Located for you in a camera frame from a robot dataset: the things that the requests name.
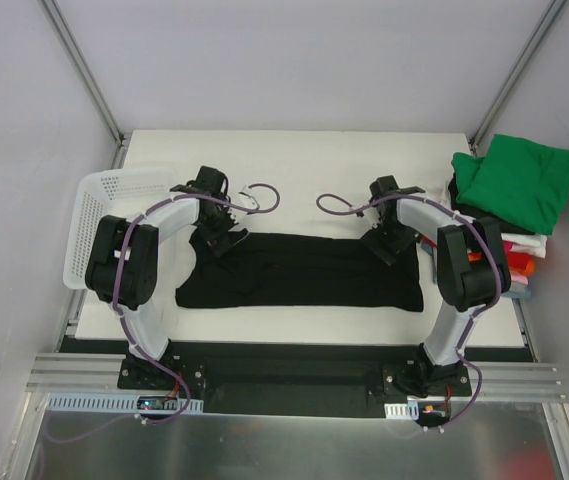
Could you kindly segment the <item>black graphic t-shirt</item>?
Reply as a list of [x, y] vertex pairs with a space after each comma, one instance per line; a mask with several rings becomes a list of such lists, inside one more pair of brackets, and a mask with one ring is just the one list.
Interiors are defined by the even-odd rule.
[[356, 239], [250, 233], [216, 256], [194, 232], [190, 276], [175, 291], [189, 309], [257, 306], [424, 309], [414, 246], [391, 264]]

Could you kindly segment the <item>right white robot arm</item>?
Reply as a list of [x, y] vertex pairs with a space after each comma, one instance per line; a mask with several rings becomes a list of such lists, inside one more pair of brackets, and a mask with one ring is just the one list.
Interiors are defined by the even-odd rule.
[[464, 216], [418, 187], [400, 188], [393, 176], [369, 186], [379, 220], [364, 244], [393, 265], [418, 238], [435, 244], [436, 284], [442, 304], [412, 362], [391, 373], [392, 386], [420, 398], [462, 383], [465, 346], [475, 324], [510, 288], [508, 262], [497, 221]]

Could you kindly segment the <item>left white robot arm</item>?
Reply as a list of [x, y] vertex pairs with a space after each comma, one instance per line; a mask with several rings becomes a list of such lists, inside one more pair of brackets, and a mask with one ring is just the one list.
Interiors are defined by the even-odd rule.
[[85, 285], [117, 315], [129, 351], [145, 360], [141, 377], [156, 389], [169, 386], [176, 366], [163, 355], [169, 346], [153, 304], [158, 283], [160, 245], [193, 226], [204, 245], [219, 256], [234, 246], [238, 224], [227, 176], [203, 166], [195, 179], [177, 185], [144, 205], [132, 218], [100, 219], [85, 269]]

